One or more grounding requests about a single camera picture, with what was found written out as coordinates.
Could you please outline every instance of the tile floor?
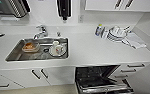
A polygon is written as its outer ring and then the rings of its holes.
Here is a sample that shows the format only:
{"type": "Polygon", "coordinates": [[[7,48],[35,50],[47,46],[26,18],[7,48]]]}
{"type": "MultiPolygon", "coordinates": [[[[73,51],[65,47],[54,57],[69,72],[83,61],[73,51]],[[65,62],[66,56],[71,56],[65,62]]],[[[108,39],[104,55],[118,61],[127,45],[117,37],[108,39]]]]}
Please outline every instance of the tile floor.
{"type": "Polygon", "coordinates": [[[0,94],[78,94],[75,85],[32,87],[16,90],[0,90],[0,94]]]}

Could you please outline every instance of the paper towel dispenser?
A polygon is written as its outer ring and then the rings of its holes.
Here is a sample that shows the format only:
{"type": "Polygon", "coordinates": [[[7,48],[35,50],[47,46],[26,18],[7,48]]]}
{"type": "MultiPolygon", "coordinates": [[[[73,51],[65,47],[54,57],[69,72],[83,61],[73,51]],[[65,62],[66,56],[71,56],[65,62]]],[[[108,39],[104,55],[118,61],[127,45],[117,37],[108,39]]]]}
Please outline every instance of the paper towel dispenser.
{"type": "Polygon", "coordinates": [[[0,14],[22,18],[28,12],[30,8],[26,0],[0,0],[0,14]]]}
{"type": "Polygon", "coordinates": [[[57,0],[57,5],[59,16],[66,21],[71,16],[71,0],[57,0]]]}

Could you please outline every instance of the cabinet door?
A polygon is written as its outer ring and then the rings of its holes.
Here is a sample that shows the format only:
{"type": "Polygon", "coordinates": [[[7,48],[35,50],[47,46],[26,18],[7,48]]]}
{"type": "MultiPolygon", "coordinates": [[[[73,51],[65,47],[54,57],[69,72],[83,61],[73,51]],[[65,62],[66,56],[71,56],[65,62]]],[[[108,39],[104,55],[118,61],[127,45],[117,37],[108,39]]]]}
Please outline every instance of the cabinet door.
{"type": "Polygon", "coordinates": [[[75,82],[75,67],[45,68],[44,72],[51,85],[74,84],[75,82]]]}
{"type": "Polygon", "coordinates": [[[86,0],[85,10],[118,11],[123,0],[86,0]]]}
{"type": "Polygon", "coordinates": [[[150,0],[124,0],[120,10],[150,12],[150,0]]]}
{"type": "Polygon", "coordinates": [[[48,86],[49,83],[40,73],[40,69],[19,69],[0,71],[0,74],[23,87],[48,86]]]}
{"type": "Polygon", "coordinates": [[[0,75],[0,90],[20,89],[24,88],[13,81],[0,75]]]}
{"type": "Polygon", "coordinates": [[[145,68],[150,63],[130,63],[130,64],[121,64],[111,75],[112,79],[123,79],[127,78],[139,70],[145,68]]]}

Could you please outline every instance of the wall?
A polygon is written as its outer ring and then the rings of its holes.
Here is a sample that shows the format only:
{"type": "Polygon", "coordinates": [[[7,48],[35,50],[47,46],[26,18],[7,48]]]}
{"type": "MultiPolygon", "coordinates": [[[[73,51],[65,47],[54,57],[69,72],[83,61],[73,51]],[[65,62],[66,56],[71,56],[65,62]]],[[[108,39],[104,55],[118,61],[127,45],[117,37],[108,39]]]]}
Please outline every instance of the wall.
{"type": "Polygon", "coordinates": [[[19,21],[1,21],[0,25],[22,25],[37,26],[45,24],[47,26],[55,25],[77,25],[79,14],[79,0],[72,0],[72,16],[68,18],[67,23],[63,23],[58,15],[57,0],[27,0],[31,12],[19,21]]]}
{"type": "MultiPolygon", "coordinates": [[[[140,36],[150,50],[150,13],[145,13],[133,31],[140,36]]],[[[136,94],[150,94],[150,65],[128,79],[136,94]]]]}
{"type": "Polygon", "coordinates": [[[0,25],[8,26],[70,26],[70,25],[131,25],[135,26],[144,13],[140,12],[98,12],[85,11],[85,0],[72,1],[72,17],[63,23],[58,16],[57,0],[27,0],[31,8],[29,15],[20,21],[1,21],[0,25]],[[79,22],[80,15],[83,15],[82,23],[79,22]]]}
{"type": "Polygon", "coordinates": [[[80,14],[83,16],[83,24],[127,25],[135,26],[143,12],[119,12],[119,11],[89,11],[85,10],[86,0],[81,0],[80,14]]]}

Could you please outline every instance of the kitchen sink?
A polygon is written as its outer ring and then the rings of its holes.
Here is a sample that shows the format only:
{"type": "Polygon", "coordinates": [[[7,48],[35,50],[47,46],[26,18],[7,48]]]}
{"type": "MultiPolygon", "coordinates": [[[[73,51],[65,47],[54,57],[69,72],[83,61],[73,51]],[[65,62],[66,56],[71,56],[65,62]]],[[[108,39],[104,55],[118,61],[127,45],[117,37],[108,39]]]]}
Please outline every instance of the kitchen sink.
{"type": "Polygon", "coordinates": [[[49,60],[49,59],[66,59],[68,58],[68,39],[67,38],[43,38],[43,39],[22,39],[18,42],[12,52],[7,56],[6,61],[26,61],[26,60],[49,60]],[[50,48],[53,42],[58,41],[59,45],[64,45],[65,53],[60,56],[50,54],[50,48]],[[37,52],[24,52],[22,50],[26,43],[38,43],[37,52]]]}

